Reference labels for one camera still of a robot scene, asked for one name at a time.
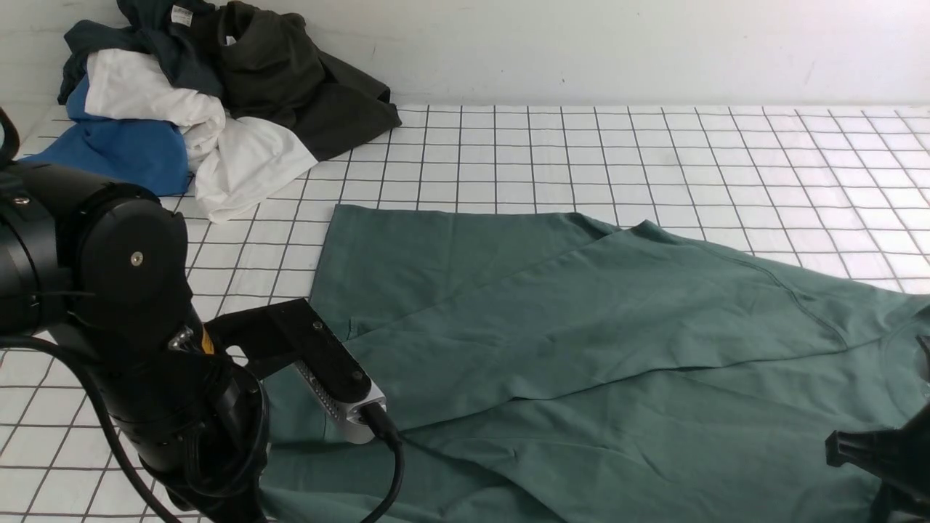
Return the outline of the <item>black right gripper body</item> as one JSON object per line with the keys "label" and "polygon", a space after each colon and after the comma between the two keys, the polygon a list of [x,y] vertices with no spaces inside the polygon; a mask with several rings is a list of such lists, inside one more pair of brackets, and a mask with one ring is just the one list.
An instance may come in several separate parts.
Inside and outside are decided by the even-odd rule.
{"label": "black right gripper body", "polygon": [[870,522],[928,521],[928,335],[868,334],[831,362],[844,378],[841,430],[825,441],[828,466],[880,481]]}

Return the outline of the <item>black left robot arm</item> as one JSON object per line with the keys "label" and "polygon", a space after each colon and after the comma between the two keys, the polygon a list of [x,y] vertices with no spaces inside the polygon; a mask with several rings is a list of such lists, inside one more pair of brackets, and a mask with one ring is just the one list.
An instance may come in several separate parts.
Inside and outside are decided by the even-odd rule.
{"label": "black left robot arm", "polygon": [[182,511],[265,522],[268,395],[215,347],[186,278],[188,232],[150,191],[52,163],[17,161],[2,116],[2,348],[73,372],[120,470],[176,521],[123,441]]}

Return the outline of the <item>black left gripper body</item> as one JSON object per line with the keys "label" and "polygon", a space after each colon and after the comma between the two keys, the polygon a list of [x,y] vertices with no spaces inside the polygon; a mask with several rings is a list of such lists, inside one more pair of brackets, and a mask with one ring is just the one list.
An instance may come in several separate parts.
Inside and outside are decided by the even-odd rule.
{"label": "black left gripper body", "polygon": [[270,404],[251,370],[225,355],[166,351],[133,368],[95,367],[107,429],[118,428],[175,512],[265,522]]}

